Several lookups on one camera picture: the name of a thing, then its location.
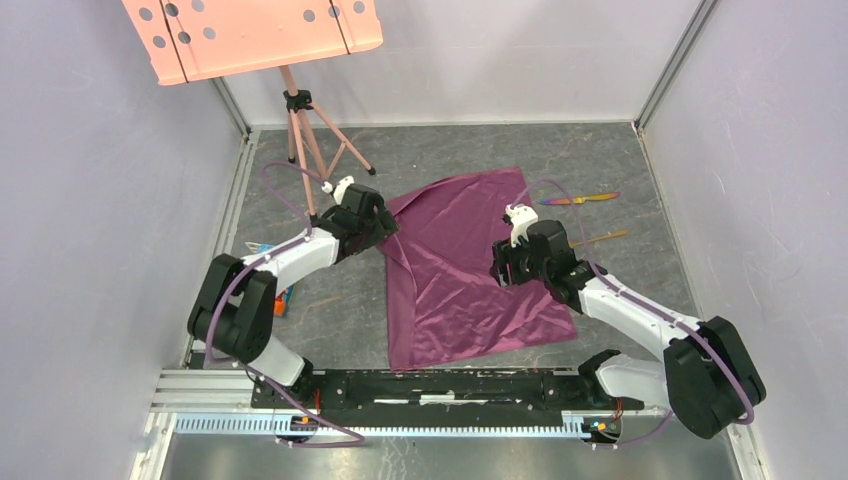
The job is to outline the magenta satin napkin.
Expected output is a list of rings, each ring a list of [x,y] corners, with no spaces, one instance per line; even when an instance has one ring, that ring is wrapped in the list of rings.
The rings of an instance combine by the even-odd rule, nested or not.
[[[567,306],[539,282],[501,287],[492,246],[526,186],[518,167],[444,178],[390,201],[398,231],[386,259],[388,359],[393,370],[468,360],[574,340]]]

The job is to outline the gold spoon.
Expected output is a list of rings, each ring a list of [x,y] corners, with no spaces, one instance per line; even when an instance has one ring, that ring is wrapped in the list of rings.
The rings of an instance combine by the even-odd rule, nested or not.
[[[601,241],[604,241],[604,240],[610,240],[610,239],[614,239],[614,238],[624,237],[624,236],[628,235],[629,233],[630,233],[630,231],[628,229],[622,229],[622,230],[610,232],[610,233],[607,233],[607,234],[604,234],[604,235],[596,236],[596,237],[585,239],[585,240],[570,241],[569,246],[571,248],[576,248],[576,247],[580,247],[580,246],[584,246],[584,245],[588,245],[588,244],[594,244],[594,243],[601,242]]]

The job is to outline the iridescent rainbow knife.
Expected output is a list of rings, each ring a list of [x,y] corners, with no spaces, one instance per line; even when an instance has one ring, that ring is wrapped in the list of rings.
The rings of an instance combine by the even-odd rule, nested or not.
[[[600,194],[593,195],[584,195],[584,196],[575,196],[575,197],[561,197],[561,198],[547,198],[538,201],[539,205],[544,206],[564,206],[564,205],[580,205],[589,202],[602,202],[609,201],[618,198],[621,195],[620,192],[606,192]]]

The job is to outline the colourful toy block set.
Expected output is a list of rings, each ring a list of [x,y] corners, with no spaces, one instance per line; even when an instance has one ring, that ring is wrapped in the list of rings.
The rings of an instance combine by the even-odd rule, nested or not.
[[[272,244],[246,242],[246,248],[251,254],[264,254],[274,248]],[[285,290],[281,290],[275,298],[273,315],[278,318],[283,318],[289,311],[289,304],[294,291],[294,286],[289,286]]]

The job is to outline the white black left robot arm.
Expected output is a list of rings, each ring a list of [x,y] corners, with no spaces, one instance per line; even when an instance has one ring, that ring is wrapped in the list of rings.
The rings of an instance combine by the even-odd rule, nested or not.
[[[215,257],[187,320],[187,331],[276,383],[290,407],[314,394],[312,366],[272,334],[277,297],[305,277],[383,242],[399,229],[383,196],[345,178],[334,205],[296,237],[270,250],[238,258]]]

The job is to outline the pink music stand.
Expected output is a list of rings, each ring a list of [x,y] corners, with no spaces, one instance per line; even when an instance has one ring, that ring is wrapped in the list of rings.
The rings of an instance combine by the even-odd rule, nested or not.
[[[171,86],[276,69],[285,89],[288,158],[302,170],[307,212],[316,217],[313,188],[326,186],[350,152],[369,163],[339,127],[299,87],[294,64],[373,50],[383,30],[372,1],[123,0],[159,84]]]

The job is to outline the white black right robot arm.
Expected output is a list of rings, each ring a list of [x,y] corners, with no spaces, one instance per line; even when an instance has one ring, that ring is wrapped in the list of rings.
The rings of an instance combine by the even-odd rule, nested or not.
[[[585,405],[637,400],[664,409],[703,439],[753,422],[767,392],[729,320],[698,319],[639,294],[597,263],[578,258],[558,221],[515,230],[493,244],[492,255],[490,272],[500,285],[539,282],[556,302],[607,324],[652,355],[647,361],[607,350],[586,361],[577,382]]]

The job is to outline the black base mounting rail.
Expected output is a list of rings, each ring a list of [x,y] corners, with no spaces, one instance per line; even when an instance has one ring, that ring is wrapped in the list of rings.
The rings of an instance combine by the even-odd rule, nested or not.
[[[639,411],[574,368],[326,369],[288,393],[337,425],[355,427],[553,427],[564,412]]]

